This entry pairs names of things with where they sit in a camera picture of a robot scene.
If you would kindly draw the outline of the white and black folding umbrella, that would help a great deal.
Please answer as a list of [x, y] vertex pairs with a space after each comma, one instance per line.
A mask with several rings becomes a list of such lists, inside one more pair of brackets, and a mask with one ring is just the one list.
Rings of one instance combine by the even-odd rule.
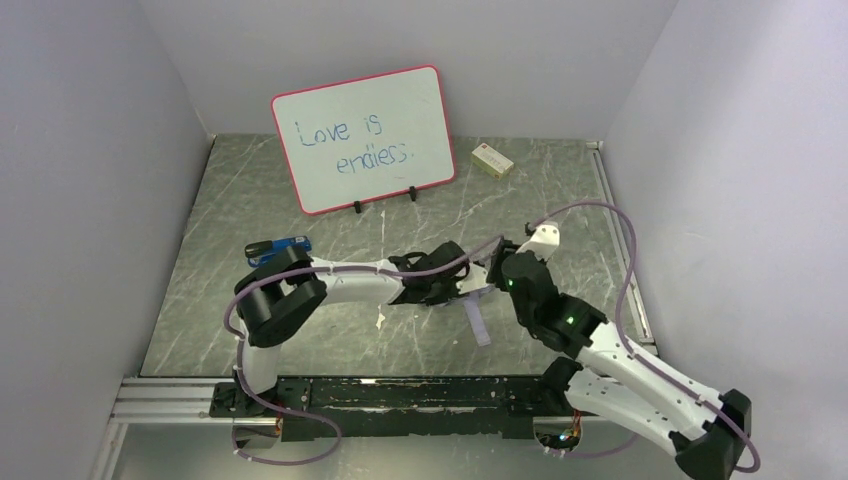
[[466, 318], [469, 322], [471, 330], [474, 334], [478, 346], [488, 346], [491, 344], [491, 338], [488, 333], [485, 321], [483, 320], [480, 310], [480, 300], [482, 297], [492, 292], [492, 288], [488, 291], [476, 291], [469, 295], [460, 295], [457, 290], [456, 283], [463, 279], [468, 273], [468, 265], [472, 262], [452, 266], [441, 266], [436, 268], [437, 282], [434, 285], [437, 287], [436, 294], [433, 297], [436, 308], [444, 308], [453, 305], [461, 305], [464, 308]]

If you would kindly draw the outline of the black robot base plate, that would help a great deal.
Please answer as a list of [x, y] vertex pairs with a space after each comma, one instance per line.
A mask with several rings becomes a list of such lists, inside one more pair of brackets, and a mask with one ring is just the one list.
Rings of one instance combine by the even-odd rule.
[[573, 410], [539, 375], [285, 376], [259, 404], [235, 381], [215, 385], [208, 410], [239, 426], [263, 425], [282, 442], [344, 437], [498, 434], [533, 439], [535, 423], [567, 426]]

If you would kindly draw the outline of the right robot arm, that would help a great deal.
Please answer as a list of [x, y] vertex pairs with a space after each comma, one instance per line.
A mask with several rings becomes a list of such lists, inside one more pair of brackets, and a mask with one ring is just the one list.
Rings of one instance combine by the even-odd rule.
[[701, 384], [620, 333], [592, 305], [558, 291], [533, 252], [494, 263], [518, 323], [559, 353], [542, 376], [545, 400], [593, 413], [654, 442], [692, 479], [728, 479], [751, 434], [752, 402]]

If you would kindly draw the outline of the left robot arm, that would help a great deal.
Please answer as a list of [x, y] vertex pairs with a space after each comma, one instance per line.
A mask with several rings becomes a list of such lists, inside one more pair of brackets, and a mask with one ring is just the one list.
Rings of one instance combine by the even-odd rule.
[[281, 345], [321, 306], [370, 302], [437, 306], [463, 300], [485, 282], [487, 268], [448, 241], [430, 253], [389, 256], [370, 263], [331, 262], [289, 246], [234, 287], [234, 310], [244, 346], [237, 371], [245, 387], [276, 387]]

